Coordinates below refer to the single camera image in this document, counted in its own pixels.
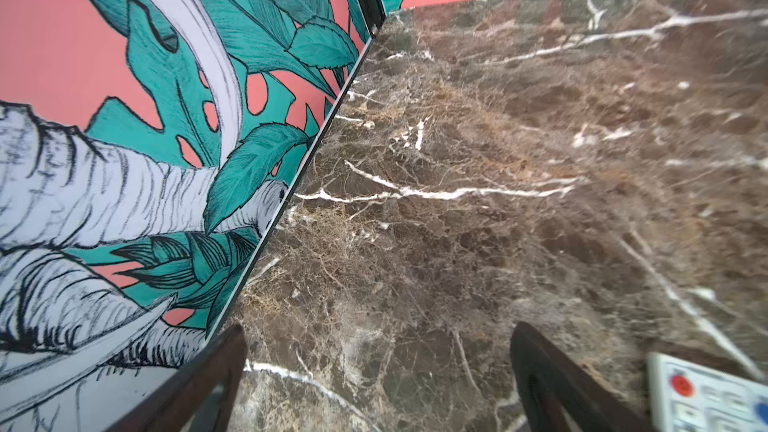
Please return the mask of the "white remote control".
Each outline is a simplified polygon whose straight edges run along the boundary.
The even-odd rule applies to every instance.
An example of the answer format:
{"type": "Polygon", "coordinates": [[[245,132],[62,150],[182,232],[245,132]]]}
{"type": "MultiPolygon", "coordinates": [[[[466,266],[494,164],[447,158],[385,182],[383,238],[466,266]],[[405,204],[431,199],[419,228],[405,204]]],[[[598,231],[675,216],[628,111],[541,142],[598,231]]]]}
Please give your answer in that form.
{"type": "Polygon", "coordinates": [[[647,357],[652,423],[658,431],[767,430],[767,387],[662,353],[647,357]]]}

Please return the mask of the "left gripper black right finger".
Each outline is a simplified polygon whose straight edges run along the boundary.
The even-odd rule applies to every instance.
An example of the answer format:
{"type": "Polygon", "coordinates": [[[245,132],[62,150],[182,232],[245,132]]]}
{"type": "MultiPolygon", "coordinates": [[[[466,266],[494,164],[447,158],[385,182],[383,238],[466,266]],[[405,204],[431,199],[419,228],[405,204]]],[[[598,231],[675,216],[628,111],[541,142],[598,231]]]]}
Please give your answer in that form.
{"type": "Polygon", "coordinates": [[[581,431],[653,429],[527,322],[512,333],[510,359],[533,431],[569,431],[572,424],[581,431]]]}

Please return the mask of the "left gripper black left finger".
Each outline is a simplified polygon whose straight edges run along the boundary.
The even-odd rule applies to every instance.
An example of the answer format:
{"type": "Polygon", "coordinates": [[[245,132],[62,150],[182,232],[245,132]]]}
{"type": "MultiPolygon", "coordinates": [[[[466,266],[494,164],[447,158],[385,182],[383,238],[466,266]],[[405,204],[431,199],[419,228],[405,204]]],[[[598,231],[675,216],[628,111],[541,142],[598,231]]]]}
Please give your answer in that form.
{"type": "Polygon", "coordinates": [[[243,327],[220,333],[111,431],[226,431],[247,358],[243,327]]]}

